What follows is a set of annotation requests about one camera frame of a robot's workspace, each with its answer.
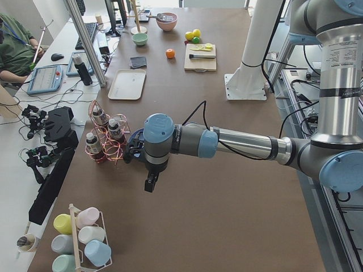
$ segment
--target blue joint cap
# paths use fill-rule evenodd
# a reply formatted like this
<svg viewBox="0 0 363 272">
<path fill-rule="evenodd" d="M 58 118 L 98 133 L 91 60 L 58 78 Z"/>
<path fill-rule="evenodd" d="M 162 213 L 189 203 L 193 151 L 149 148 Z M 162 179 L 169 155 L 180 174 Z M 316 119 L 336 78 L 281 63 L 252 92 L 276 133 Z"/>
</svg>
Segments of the blue joint cap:
<svg viewBox="0 0 363 272">
<path fill-rule="evenodd" d="M 217 133 L 210 130 L 204 130 L 199 140 L 198 157 L 212 158 L 217 151 L 217 146 Z"/>
<path fill-rule="evenodd" d="M 316 45 L 320 41 L 315 36 L 289 33 L 290 42 L 294 45 Z"/>
<path fill-rule="evenodd" d="M 358 190 L 363 186 L 363 151 L 340 153 L 320 170 L 320 182 L 340 193 Z"/>
<path fill-rule="evenodd" d="M 362 0 L 334 0 L 335 3 L 346 13 L 363 17 Z"/>
<path fill-rule="evenodd" d="M 143 137 L 149 143 L 162 143 L 169 139 L 174 132 L 174 122 L 163 113 L 149 116 L 145 121 Z"/>
</svg>

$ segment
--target cup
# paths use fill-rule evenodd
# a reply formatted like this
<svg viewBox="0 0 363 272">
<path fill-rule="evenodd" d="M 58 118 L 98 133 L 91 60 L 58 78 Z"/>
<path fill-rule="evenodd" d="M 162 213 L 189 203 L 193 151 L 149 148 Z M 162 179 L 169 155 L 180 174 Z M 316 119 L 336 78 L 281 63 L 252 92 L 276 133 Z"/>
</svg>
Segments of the cup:
<svg viewBox="0 0 363 272">
<path fill-rule="evenodd" d="M 60 255 L 52 264 L 53 272 L 74 272 L 75 271 L 75 258 L 74 255 Z"/>
<path fill-rule="evenodd" d="M 83 228 L 84 226 L 91 226 L 100 217 L 100 212 L 95 207 L 87 208 L 83 211 L 81 211 L 77 217 L 75 218 L 75 225 L 78 228 Z"/>
<path fill-rule="evenodd" d="M 58 254 L 73 254 L 73 238 L 72 235 L 59 234 L 51 244 L 52 251 Z"/>
<path fill-rule="evenodd" d="M 101 14 L 96 13 L 95 17 L 96 17 L 96 21 L 97 21 L 98 24 L 103 24 Z"/>
<path fill-rule="evenodd" d="M 103 266 L 111 258 L 111 248 L 100 241 L 92 240 L 85 247 L 85 255 L 95 266 Z"/>
<path fill-rule="evenodd" d="M 26 237 L 27 243 L 23 246 L 18 246 L 19 252 L 34 252 L 36 251 L 40 238 L 36 237 L 34 234 L 28 233 L 22 237 Z"/>
<path fill-rule="evenodd" d="M 101 227 L 85 226 L 79 231 L 78 240 L 86 245 L 91 240 L 102 242 L 105 235 L 106 232 Z"/>
<path fill-rule="evenodd" d="M 53 226 L 60 234 L 72 234 L 72 224 L 69 214 L 58 215 L 53 222 Z"/>
</svg>

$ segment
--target white table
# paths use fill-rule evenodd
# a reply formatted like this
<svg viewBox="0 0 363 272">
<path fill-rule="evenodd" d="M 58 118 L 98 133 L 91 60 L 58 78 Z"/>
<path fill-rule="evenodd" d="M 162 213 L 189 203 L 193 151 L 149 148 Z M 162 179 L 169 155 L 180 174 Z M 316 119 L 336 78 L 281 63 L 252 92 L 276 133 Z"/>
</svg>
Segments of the white table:
<svg viewBox="0 0 363 272">
<path fill-rule="evenodd" d="M 93 20 L 94 16 L 85 18 L 85 21 Z M 77 42 L 78 35 L 73 26 L 73 23 L 67 22 L 62 31 L 58 34 L 53 44 L 44 54 L 42 59 L 37 64 L 37 67 L 56 64 L 68 64 L 72 52 L 75 51 L 74 47 Z M 112 38 L 109 41 L 110 52 L 117 46 L 117 38 Z M 97 40 L 94 42 L 95 50 L 100 56 L 99 49 L 97 47 Z M 61 53 L 64 58 L 52 62 L 50 57 L 53 53 Z M 66 66 L 62 66 L 64 69 L 64 77 L 61 88 L 57 92 L 38 94 L 41 99 L 48 99 L 54 95 L 55 97 L 41 101 L 39 98 L 30 97 L 27 95 L 27 85 L 24 85 L 17 94 L 16 97 L 22 101 L 20 105 L 22 108 L 26 108 L 28 104 L 34 105 L 38 108 L 43 108 L 49 112 L 54 109 L 54 105 L 49 106 L 51 103 L 56 103 L 62 97 L 62 100 L 74 101 L 83 92 L 83 95 L 79 98 L 82 101 L 91 101 L 96 99 L 96 96 L 100 90 L 100 86 L 97 84 L 97 79 L 92 76 L 94 83 L 91 86 L 84 86 L 82 82 L 77 84 L 76 89 L 80 91 L 68 92 L 68 89 L 74 86 L 80 77 L 67 77 L 65 75 Z M 59 103 L 59 107 L 68 106 L 72 109 L 74 119 L 71 121 L 75 123 L 72 125 L 72 129 L 76 131 L 78 138 L 83 133 L 83 125 L 88 120 L 88 105 L 85 102 L 76 102 L 75 104 Z M 15 122 L 18 119 L 4 119 L 0 117 L 0 124 L 5 122 Z M 0 126 L 0 149 L 2 151 L 2 160 L 0 164 L 1 172 L 1 190 L 0 190 L 0 231 L 2 241 L 2 254 L 0 256 L 0 262 L 2 264 L 2 271 L 27 271 L 30 262 L 33 259 L 34 253 L 22 253 L 18 254 L 16 248 L 16 241 L 24 234 L 27 222 L 28 211 L 33 204 L 40 185 L 36 182 L 33 171 L 30 167 L 26 166 L 19 157 L 18 153 L 21 149 L 32 149 L 38 146 L 42 146 L 44 143 L 44 133 L 36 134 L 33 139 L 24 141 L 22 136 L 18 133 L 18 130 L 24 126 L 23 123 L 17 122 L 14 124 L 1 125 Z M 25 127 L 21 130 L 24 137 L 27 137 L 28 129 Z M 23 158 L 26 160 L 26 153 L 23 152 Z M 52 168 L 38 168 L 39 171 L 45 177 Z M 44 220 L 42 226 L 31 224 L 28 233 L 33 233 L 38 237 L 41 237 L 48 221 L 48 217 Z"/>
</svg>

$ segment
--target pink bowl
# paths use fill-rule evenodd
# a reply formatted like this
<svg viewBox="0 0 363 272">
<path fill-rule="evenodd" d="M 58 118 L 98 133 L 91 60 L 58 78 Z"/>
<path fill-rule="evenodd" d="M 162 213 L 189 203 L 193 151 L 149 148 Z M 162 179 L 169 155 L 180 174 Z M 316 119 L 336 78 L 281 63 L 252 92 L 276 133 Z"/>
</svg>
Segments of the pink bowl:
<svg viewBox="0 0 363 272">
<path fill-rule="evenodd" d="M 163 14 L 169 15 L 169 16 L 173 16 L 174 20 L 172 22 L 163 22 L 157 19 L 157 24 L 159 26 L 159 28 L 161 28 L 164 31 L 171 31 L 173 30 L 173 28 L 176 26 L 176 22 L 178 21 L 178 17 L 176 16 L 176 14 L 171 13 L 171 12 L 163 12 Z"/>
</svg>

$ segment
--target lanyard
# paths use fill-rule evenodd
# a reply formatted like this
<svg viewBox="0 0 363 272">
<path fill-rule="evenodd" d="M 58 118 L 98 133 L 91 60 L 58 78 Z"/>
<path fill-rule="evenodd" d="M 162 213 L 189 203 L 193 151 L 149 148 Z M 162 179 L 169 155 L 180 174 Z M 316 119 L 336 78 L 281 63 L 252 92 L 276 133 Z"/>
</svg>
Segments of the lanyard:
<svg viewBox="0 0 363 272">
<path fill-rule="evenodd" d="M 22 44 L 24 44 L 24 45 L 29 45 L 29 44 L 27 44 L 25 41 L 23 41 L 15 32 L 14 32 L 14 30 L 12 30 L 12 28 L 4 21 L 3 22 L 3 25 L 4 26 L 6 26 L 6 28 L 8 28 L 10 31 L 11 31 L 11 33 L 12 34 L 10 34 L 10 33 L 8 33 L 7 31 L 5 31 L 5 30 L 3 30 L 3 32 L 4 33 L 6 33 L 6 34 L 8 34 L 8 35 L 10 35 L 10 36 L 12 36 L 13 38 L 15 38 L 15 39 L 17 39 L 18 41 L 20 41 Z"/>
</svg>

